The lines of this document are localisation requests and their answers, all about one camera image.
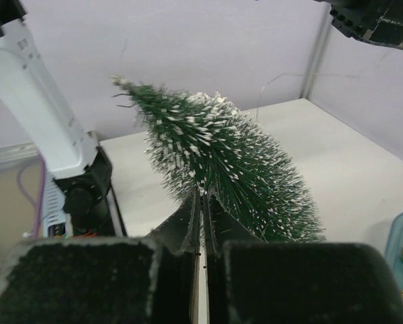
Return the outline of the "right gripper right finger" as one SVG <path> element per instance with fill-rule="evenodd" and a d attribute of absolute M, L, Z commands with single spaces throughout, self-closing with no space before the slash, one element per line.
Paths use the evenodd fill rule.
<path fill-rule="evenodd" d="M 209 323 L 264 323 L 261 277 L 255 264 L 263 243 L 213 195 L 203 197 Z"/>

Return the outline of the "teal plastic tray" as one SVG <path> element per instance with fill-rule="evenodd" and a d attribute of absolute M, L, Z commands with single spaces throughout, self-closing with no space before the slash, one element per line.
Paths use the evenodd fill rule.
<path fill-rule="evenodd" d="M 392 221 L 384 255 L 393 271 L 403 271 L 403 213 Z"/>

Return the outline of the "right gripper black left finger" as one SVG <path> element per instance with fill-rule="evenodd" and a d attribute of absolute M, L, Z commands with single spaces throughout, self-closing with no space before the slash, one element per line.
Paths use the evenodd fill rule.
<path fill-rule="evenodd" d="M 189 189 L 178 207 L 149 238 L 161 244 L 153 322 L 198 322 L 200 195 Z"/>

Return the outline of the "small green christmas tree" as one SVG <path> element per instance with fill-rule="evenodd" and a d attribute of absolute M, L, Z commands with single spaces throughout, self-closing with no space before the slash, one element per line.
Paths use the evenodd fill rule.
<path fill-rule="evenodd" d="M 112 79 L 146 127 L 153 169 L 176 200 L 188 189 L 214 198 L 266 242 L 322 242 L 318 210 L 280 143 L 220 95 Z"/>

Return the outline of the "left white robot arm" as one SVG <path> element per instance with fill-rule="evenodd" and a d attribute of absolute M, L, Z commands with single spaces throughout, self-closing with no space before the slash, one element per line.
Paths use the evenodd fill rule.
<path fill-rule="evenodd" d="M 81 178 L 99 156 L 99 146 L 84 131 L 68 101 L 46 68 L 25 24 L 19 1 L 0 1 L 0 99 L 37 145 L 51 174 L 59 179 Z M 370 176 L 354 178 L 360 193 L 372 197 L 376 188 L 388 197 L 379 211 L 352 206 L 346 194 L 341 202 L 322 196 L 321 218 L 327 235 L 336 241 L 369 241 L 386 236 L 403 194 Z"/>

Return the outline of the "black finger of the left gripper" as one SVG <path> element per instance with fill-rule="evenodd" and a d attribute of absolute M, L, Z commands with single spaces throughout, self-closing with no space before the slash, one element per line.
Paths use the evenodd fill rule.
<path fill-rule="evenodd" d="M 403 51 L 403 0 L 328 1 L 332 26 L 362 43 Z"/>

